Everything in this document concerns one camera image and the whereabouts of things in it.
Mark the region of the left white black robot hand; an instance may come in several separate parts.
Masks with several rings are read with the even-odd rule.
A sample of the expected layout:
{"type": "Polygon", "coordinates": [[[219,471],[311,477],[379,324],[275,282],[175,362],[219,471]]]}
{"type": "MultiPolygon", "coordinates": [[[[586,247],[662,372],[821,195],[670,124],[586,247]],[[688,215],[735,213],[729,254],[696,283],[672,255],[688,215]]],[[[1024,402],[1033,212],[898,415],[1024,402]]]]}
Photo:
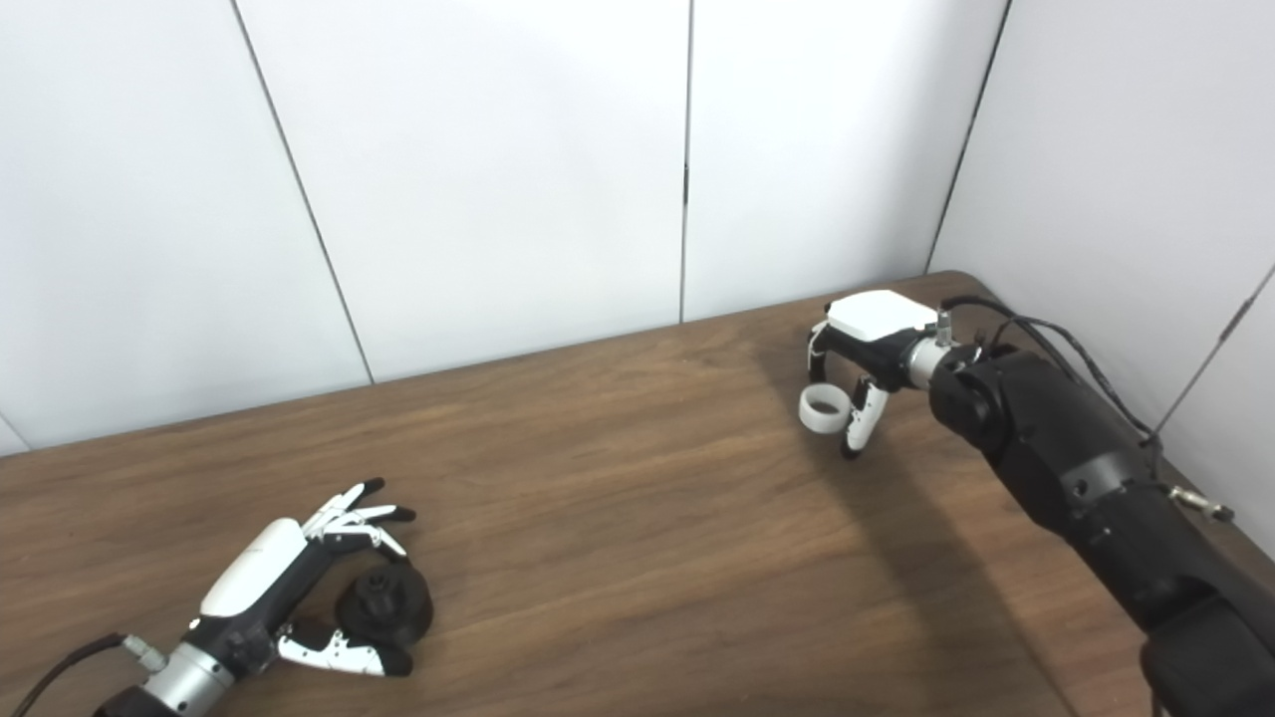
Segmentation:
{"type": "Polygon", "coordinates": [[[382,522],[411,522],[414,512],[363,506],[382,486],[382,478],[371,478],[333,496],[303,522],[270,522],[210,586],[182,646],[213,660],[233,680],[259,675],[279,660],[315,670],[409,676],[413,658],[402,647],[293,617],[340,558],[375,551],[391,566],[408,566],[405,549],[382,522]]]}

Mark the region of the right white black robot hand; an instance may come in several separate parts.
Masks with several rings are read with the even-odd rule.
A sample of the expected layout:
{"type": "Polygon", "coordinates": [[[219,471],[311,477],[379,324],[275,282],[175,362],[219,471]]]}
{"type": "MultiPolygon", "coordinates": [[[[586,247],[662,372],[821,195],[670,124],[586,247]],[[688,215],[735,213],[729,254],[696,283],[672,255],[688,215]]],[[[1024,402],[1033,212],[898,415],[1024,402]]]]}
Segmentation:
{"type": "Polygon", "coordinates": [[[890,395],[929,390],[938,358],[938,313],[892,290],[857,292],[826,305],[824,322],[806,343],[810,385],[799,394],[799,418],[815,434],[841,436],[841,455],[864,452],[884,417],[890,395]],[[826,376],[829,355],[861,367],[856,390],[841,390],[826,376]]]}

